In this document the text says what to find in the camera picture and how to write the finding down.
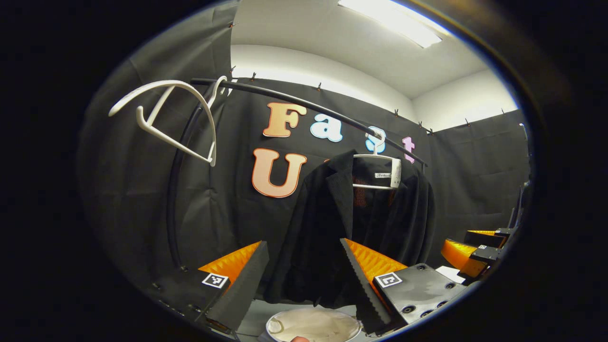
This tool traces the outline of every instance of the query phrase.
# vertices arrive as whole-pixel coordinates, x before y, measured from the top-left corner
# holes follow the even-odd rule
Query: white bowl
[[[296,336],[310,342],[347,342],[361,327],[346,313],[321,307],[279,312],[266,322],[266,332],[277,342],[290,342]]]

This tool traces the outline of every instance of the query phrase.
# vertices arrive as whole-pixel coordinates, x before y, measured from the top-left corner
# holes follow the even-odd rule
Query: orange letter
[[[294,193],[298,186],[300,170],[302,164],[306,162],[306,157],[295,153],[288,153],[285,160],[289,162],[287,169],[287,180],[281,186],[270,183],[270,172],[272,162],[278,159],[278,152],[266,148],[256,148],[254,150],[255,164],[254,173],[251,176],[251,183],[255,190],[268,197],[283,198]]]
[[[289,122],[291,128],[298,126],[298,115],[306,115],[306,108],[293,103],[278,103],[271,102],[268,104],[270,108],[270,121],[268,127],[264,129],[265,136],[273,136],[275,138],[287,138],[291,132],[285,128],[285,123]]]

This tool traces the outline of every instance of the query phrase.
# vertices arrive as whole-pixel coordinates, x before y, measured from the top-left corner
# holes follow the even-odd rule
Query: white paper
[[[440,268],[437,268],[435,271],[443,274],[444,276],[448,277],[450,280],[457,282],[459,284],[462,284],[462,282],[465,281],[465,279],[463,277],[458,275],[459,271],[456,268],[441,266]]]

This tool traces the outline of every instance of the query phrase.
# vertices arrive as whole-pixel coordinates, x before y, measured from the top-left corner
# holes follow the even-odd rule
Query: decorative letter
[[[285,156],[285,160],[289,162],[289,167],[287,169],[287,179],[281,186],[270,183],[272,162],[278,159],[278,152],[266,148],[256,148],[254,156],[255,164],[251,183],[254,185],[255,190],[258,190],[264,196],[275,198],[287,197],[294,193],[298,186],[302,164],[306,162],[305,156],[295,153],[288,153]]]
[[[343,137],[340,134],[342,122],[340,120],[336,120],[325,114],[317,114],[314,117],[314,120],[317,122],[310,126],[310,133],[315,137],[329,139],[332,142],[339,142],[342,140]]]
[[[374,126],[370,126],[370,128],[378,133],[383,134],[386,137],[386,132],[378,127],[374,127]],[[367,150],[369,150],[370,152],[374,151],[374,145],[379,143],[380,139],[376,138],[375,136],[368,136],[367,140],[365,141],[365,147],[367,147]],[[386,148],[386,143],[383,142],[382,145],[378,146],[378,153],[382,153],[384,152],[384,149]]]
[[[412,142],[411,137],[403,138],[403,140],[401,142],[403,142],[403,144],[405,145],[404,147],[406,148],[406,150],[408,152],[411,152],[414,149],[414,147],[416,147],[416,145],[414,145],[414,143]],[[404,155],[406,156],[407,160],[409,160],[412,164],[414,163],[414,158],[406,155],[405,153],[404,153]]]
[[[289,126],[295,128],[295,126],[298,126],[298,114],[306,115],[306,108],[293,103],[271,102],[268,107],[270,108],[270,120],[268,127],[263,132],[265,136],[287,138],[291,135],[291,132],[285,128],[285,123],[289,122]]]

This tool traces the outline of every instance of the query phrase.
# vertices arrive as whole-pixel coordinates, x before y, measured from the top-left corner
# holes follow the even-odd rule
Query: finger
[[[294,337],[293,340],[291,340],[291,342],[310,342],[310,341],[308,341],[307,338],[296,336],[296,337]]]

